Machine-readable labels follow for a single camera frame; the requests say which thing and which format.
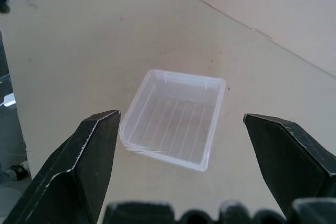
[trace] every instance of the white table surface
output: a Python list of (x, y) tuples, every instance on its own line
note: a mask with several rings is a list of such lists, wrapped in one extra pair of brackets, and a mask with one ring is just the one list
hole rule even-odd
[(150, 69), (227, 81), (208, 170), (131, 153), (118, 139), (104, 204), (163, 200), (177, 217), (200, 208), (217, 218), (221, 202), (237, 199), (251, 212), (280, 211), (245, 113), (295, 121), (336, 153), (335, 79), (199, 0), (18, 0), (11, 7), (0, 26), (33, 176), (81, 120), (125, 114)]

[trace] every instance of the transparent plastic box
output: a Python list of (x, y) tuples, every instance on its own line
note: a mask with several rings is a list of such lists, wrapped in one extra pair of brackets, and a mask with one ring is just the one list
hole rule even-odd
[(224, 90), (223, 79), (150, 70), (121, 123), (123, 145), (206, 170)]

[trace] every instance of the clear plastic container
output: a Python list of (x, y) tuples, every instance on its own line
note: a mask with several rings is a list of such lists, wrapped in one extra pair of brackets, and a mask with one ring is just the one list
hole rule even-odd
[(123, 145), (206, 170), (224, 90), (223, 79), (150, 70), (121, 123)]

